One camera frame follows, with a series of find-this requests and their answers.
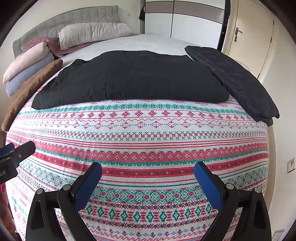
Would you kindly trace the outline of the black quilted coat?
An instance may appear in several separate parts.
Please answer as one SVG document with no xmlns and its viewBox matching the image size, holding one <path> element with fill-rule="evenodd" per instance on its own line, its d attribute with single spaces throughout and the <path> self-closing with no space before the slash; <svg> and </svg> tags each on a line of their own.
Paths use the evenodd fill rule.
<svg viewBox="0 0 296 241">
<path fill-rule="evenodd" d="M 187 55 L 109 51 L 88 61 L 76 59 L 42 88 L 32 108 L 133 99 L 221 103 L 229 92 Z"/>
</svg>

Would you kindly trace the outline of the brown cushion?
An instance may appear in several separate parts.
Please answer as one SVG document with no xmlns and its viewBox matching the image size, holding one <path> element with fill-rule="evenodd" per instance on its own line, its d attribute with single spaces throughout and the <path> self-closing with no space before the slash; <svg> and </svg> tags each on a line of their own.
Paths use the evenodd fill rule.
<svg viewBox="0 0 296 241">
<path fill-rule="evenodd" d="M 17 90 L 9 103 L 6 116 L 1 125 L 3 132 L 8 132 L 16 116 L 25 105 L 25 103 L 33 96 L 33 94 L 48 81 L 57 71 L 62 68 L 63 60 L 58 59 L 49 63 L 47 66 L 39 70 Z"/>
</svg>

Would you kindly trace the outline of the blue-grey folded duvet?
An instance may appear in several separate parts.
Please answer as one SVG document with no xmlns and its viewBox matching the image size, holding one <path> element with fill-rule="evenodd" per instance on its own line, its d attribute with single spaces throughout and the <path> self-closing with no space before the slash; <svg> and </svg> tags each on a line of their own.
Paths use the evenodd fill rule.
<svg viewBox="0 0 296 241">
<path fill-rule="evenodd" d="M 49 52 L 46 57 L 25 68 L 6 83 L 6 93 L 8 97 L 12 97 L 21 85 L 35 75 L 39 70 L 54 61 L 54 56 Z"/>
</svg>

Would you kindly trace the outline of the patterned knit-print blanket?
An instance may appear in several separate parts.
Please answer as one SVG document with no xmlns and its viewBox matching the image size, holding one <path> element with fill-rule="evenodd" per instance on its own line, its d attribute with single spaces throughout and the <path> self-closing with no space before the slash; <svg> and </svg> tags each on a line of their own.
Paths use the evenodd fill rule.
<svg viewBox="0 0 296 241">
<path fill-rule="evenodd" d="M 193 168 L 225 183 L 266 189 L 268 128 L 229 97 L 219 104 L 107 100 L 35 110 L 12 100 L 2 129 L 35 153 L 6 183 L 17 232 L 26 238 L 35 192 L 72 184 L 93 162 L 102 178 L 80 216 L 97 240 L 200 240 L 217 215 Z"/>
</svg>

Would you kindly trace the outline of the pink folded duvet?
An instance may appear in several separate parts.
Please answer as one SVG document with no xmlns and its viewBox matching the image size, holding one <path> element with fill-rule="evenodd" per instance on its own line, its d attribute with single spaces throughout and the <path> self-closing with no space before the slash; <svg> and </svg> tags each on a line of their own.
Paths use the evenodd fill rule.
<svg viewBox="0 0 296 241">
<path fill-rule="evenodd" d="M 42 60 L 50 52 L 46 42 L 41 42 L 34 45 L 28 51 L 20 54 L 16 59 L 10 64 L 3 75 L 3 83 L 7 83 L 15 75 L 24 70 L 25 68 L 35 64 L 36 62 Z"/>
</svg>

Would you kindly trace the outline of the mauve pillow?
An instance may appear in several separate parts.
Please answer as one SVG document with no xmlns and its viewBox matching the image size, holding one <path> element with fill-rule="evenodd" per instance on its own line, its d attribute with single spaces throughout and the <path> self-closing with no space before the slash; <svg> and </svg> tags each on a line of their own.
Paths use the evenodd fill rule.
<svg viewBox="0 0 296 241">
<path fill-rule="evenodd" d="M 21 49 L 24 51 L 27 51 L 30 48 L 32 48 L 33 46 L 35 46 L 36 44 L 39 44 L 41 42 L 47 43 L 47 46 L 49 47 L 52 54 L 58 58 L 64 57 L 67 54 L 70 54 L 72 52 L 75 52 L 77 50 L 80 50 L 82 48 L 85 48 L 87 46 L 97 43 L 97 42 L 84 43 L 84 44 L 70 47 L 67 50 L 61 50 L 59 41 L 54 40 L 53 38 L 49 38 L 49 37 L 38 37 L 38 38 L 32 39 L 29 42 L 22 45 Z"/>
</svg>

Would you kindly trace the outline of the grey padded headboard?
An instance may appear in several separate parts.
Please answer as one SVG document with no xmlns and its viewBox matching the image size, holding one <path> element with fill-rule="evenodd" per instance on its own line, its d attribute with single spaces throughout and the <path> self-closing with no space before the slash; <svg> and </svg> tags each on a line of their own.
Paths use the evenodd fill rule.
<svg viewBox="0 0 296 241">
<path fill-rule="evenodd" d="M 38 37 L 50 37 L 58 39 L 58 33 L 62 28 L 78 23 L 120 23 L 119 7 L 93 6 L 74 9 L 54 16 L 25 33 L 20 39 L 13 42 L 14 56 L 17 57 L 25 51 L 22 46 Z"/>
</svg>

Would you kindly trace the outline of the beige pillow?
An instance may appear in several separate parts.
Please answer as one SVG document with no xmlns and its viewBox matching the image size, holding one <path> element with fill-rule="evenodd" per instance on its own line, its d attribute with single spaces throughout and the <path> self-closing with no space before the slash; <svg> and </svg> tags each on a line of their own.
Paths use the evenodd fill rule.
<svg viewBox="0 0 296 241">
<path fill-rule="evenodd" d="M 71 47 L 105 41 L 132 35 L 132 30 L 124 23 L 79 23 L 72 24 L 60 30 L 58 38 L 61 50 Z"/>
</svg>

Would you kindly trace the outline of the cream door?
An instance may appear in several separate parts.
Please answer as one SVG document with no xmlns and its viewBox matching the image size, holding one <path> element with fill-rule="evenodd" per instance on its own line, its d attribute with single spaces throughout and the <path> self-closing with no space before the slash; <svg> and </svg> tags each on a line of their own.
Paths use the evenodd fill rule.
<svg viewBox="0 0 296 241">
<path fill-rule="evenodd" d="M 257 78 L 273 36 L 274 15 L 260 1 L 231 1 L 222 53 L 244 64 Z M 236 27 L 238 33 L 234 42 Z"/>
</svg>

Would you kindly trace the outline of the white grey wardrobe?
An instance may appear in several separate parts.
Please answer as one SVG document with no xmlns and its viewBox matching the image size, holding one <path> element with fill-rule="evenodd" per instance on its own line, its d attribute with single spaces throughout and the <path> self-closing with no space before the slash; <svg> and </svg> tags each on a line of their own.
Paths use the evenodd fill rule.
<svg viewBox="0 0 296 241">
<path fill-rule="evenodd" d="M 231 1 L 145 1 L 144 33 L 222 50 Z"/>
</svg>

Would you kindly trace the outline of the wall socket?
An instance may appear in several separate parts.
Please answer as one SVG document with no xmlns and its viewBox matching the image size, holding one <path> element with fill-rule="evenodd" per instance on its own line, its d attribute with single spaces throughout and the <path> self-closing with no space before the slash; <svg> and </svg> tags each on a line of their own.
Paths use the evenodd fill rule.
<svg viewBox="0 0 296 241">
<path fill-rule="evenodd" d="M 287 173 L 292 172 L 294 169 L 295 169 L 295 159 L 292 159 L 287 163 Z"/>
</svg>

